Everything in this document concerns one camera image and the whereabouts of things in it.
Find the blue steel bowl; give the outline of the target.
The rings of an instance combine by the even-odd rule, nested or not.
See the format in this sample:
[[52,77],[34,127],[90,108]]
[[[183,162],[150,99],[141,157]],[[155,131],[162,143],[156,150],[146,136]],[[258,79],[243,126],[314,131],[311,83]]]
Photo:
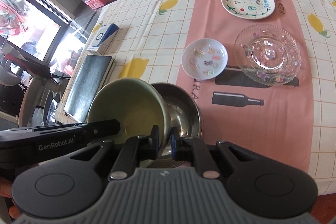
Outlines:
[[[154,83],[152,86],[166,103],[170,117],[169,129],[175,127],[181,138],[201,138],[204,128],[202,113],[189,93],[177,85],[169,83]],[[161,156],[152,161],[149,168],[176,168],[193,162],[190,156],[184,161],[173,159],[169,136],[164,135],[160,142]]]

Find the green ceramic bowl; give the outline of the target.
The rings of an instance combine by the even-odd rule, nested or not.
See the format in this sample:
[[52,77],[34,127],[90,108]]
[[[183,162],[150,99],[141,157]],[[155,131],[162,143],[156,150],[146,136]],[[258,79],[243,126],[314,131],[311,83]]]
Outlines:
[[159,92],[143,80],[123,78],[104,86],[94,98],[87,121],[115,119],[121,129],[107,139],[116,145],[138,135],[150,135],[153,126],[159,127],[159,151],[162,155],[171,129],[167,104]]

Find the small white sticker dish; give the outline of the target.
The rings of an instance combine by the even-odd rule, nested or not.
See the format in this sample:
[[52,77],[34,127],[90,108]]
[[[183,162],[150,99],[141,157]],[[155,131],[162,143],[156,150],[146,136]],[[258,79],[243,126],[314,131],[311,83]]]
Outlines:
[[184,72],[197,80],[210,80],[220,75],[228,64],[228,52],[219,41],[211,38],[195,40],[182,53]]

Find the clear glass plate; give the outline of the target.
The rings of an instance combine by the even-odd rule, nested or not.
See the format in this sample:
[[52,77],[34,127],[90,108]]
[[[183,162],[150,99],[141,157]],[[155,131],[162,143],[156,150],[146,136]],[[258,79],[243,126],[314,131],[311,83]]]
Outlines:
[[240,70],[266,86],[285,85],[301,69],[294,37],[272,24],[254,24],[242,30],[235,40],[234,54]]

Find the white fruit pattern plate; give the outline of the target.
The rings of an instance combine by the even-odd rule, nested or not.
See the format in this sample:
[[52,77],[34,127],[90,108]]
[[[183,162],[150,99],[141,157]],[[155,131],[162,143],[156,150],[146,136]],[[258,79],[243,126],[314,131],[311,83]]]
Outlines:
[[258,20],[271,16],[276,8],[274,0],[221,0],[223,8],[242,19]]

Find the black notebook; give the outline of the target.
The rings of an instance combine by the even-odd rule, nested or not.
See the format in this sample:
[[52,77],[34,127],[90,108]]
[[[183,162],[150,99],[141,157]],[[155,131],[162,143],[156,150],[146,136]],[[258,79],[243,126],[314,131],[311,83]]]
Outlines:
[[106,81],[113,63],[112,56],[85,57],[64,106],[64,112],[75,121],[86,121],[93,99]]

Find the lemon pattern tablecloth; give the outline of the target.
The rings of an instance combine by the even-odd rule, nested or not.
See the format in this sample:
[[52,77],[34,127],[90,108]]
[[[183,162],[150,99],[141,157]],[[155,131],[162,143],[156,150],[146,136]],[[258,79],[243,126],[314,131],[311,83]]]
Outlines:
[[[136,76],[171,83],[189,93],[203,114],[204,140],[224,139],[307,172],[319,194],[335,192],[335,0],[274,0],[265,24],[294,37],[301,69],[291,84],[261,86],[235,60],[235,40],[253,26],[223,9],[221,0],[117,0],[94,27],[119,31],[107,54],[111,79]],[[222,76],[201,81],[181,67],[184,49],[212,38],[228,51]]]

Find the white blue box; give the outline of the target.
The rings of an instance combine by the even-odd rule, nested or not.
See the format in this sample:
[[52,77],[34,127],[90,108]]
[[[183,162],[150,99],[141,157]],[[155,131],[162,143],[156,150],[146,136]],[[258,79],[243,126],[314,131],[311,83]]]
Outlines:
[[87,51],[93,55],[105,55],[118,30],[119,27],[114,23],[102,25],[96,31]]

